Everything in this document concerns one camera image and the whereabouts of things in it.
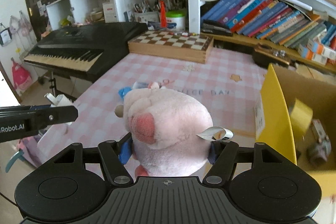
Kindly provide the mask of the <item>blue crumpled wrapper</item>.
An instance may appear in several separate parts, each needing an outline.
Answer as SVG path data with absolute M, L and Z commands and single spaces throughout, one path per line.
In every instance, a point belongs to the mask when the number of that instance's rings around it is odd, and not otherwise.
M 122 101 L 124 100 L 125 96 L 126 96 L 130 91 L 132 91 L 132 88 L 129 87 L 129 86 L 126 86 L 126 87 L 124 87 L 124 88 L 121 88 L 121 89 L 118 91 L 118 94 L 119 94 L 119 96 L 120 96 L 120 98 L 121 98 Z

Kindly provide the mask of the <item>grey toy car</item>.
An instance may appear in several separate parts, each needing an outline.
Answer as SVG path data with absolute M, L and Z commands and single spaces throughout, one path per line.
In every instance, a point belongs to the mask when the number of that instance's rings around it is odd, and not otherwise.
M 331 142 L 328 136 L 319 138 L 316 143 L 309 146 L 306 156 L 310 164 L 319 167 L 328 161 L 331 154 Z

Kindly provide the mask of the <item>white blue card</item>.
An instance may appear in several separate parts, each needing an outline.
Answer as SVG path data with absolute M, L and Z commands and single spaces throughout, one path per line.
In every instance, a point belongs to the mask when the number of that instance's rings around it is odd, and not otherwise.
M 144 88 L 148 88 L 149 84 L 148 83 L 144 83 L 144 82 L 138 82 L 136 81 L 133 86 L 132 89 L 144 89 Z

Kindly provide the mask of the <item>red tassel ornament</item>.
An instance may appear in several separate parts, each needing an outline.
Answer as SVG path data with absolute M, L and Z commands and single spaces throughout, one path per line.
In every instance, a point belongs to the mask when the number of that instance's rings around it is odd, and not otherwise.
M 165 0 L 159 0 L 159 6 L 160 6 L 161 27 L 166 28 L 167 27 L 167 21 L 166 21 Z

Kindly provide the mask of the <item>wooden chess board box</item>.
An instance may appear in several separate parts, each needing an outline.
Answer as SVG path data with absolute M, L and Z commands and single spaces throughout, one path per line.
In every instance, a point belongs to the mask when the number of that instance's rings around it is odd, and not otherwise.
M 146 31 L 128 41 L 131 53 L 201 64 L 206 63 L 213 44 L 207 35 L 170 31 Z

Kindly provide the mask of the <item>pink hanging bag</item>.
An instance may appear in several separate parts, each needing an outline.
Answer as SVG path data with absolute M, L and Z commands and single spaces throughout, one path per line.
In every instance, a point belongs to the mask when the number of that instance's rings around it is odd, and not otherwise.
M 17 63 L 13 57 L 11 58 L 11 61 L 11 71 L 15 90 L 26 90 L 33 82 L 30 72 Z

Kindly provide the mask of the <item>white green lidded jar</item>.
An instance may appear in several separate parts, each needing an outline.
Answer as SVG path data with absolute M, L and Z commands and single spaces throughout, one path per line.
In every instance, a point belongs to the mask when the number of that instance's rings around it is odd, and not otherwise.
M 166 13 L 167 28 L 173 31 L 184 31 L 186 28 L 185 10 L 172 10 Z

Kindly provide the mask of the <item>yellow tape roll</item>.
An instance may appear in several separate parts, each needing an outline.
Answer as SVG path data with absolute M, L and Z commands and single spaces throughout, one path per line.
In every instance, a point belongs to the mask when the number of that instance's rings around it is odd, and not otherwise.
M 288 112 L 293 136 L 295 139 L 301 139 L 309 129 L 313 119 L 313 110 L 296 98 Z

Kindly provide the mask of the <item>yellow cardboard box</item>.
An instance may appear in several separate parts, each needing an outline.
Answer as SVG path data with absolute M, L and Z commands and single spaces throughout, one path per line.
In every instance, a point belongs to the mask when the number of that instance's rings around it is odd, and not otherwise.
M 322 189 L 314 216 L 335 223 L 335 77 L 270 65 L 255 105 L 256 141 L 311 175 Z

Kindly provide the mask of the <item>black electronic keyboard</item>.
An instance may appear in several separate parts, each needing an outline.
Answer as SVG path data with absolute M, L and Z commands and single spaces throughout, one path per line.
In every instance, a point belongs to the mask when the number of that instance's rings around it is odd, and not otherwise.
M 129 54 L 131 39 L 147 30 L 137 22 L 60 28 L 42 38 L 24 62 L 93 83 Z

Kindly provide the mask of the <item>pink checkered table mat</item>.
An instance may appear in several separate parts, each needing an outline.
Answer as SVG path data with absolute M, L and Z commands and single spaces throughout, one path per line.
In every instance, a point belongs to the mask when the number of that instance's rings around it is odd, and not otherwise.
M 76 101 L 78 118 L 52 126 L 37 145 L 45 162 L 72 143 L 96 147 L 126 134 L 114 110 L 121 104 L 119 90 L 135 82 L 158 82 L 204 104 L 215 126 L 234 133 L 234 141 L 251 145 L 255 138 L 254 107 L 266 70 L 250 55 L 214 48 L 205 64 L 131 53 L 89 87 Z

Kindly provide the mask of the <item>row of colourful books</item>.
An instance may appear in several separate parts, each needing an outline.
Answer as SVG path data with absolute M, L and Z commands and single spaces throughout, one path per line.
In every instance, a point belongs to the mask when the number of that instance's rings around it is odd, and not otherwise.
M 300 59 L 335 65 L 335 24 L 284 0 L 218 0 L 201 17 L 202 32 L 253 43 L 261 67 L 288 67 Z

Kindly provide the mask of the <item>small white red box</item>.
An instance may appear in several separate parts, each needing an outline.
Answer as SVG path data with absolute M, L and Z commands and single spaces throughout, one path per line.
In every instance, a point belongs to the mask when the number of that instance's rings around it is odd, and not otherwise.
M 327 134 L 323 128 L 323 125 L 319 119 L 313 119 L 311 122 L 311 130 L 318 143 L 322 143 L 327 139 Z

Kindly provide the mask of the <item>pink plush pig toy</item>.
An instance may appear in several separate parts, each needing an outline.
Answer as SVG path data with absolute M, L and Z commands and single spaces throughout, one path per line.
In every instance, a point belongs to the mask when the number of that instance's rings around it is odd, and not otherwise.
M 131 133 L 136 177 L 190 176 L 205 165 L 213 141 L 234 135 L 215 126 L 198 100 L 157 82 L 132 89 L 114 112 Z

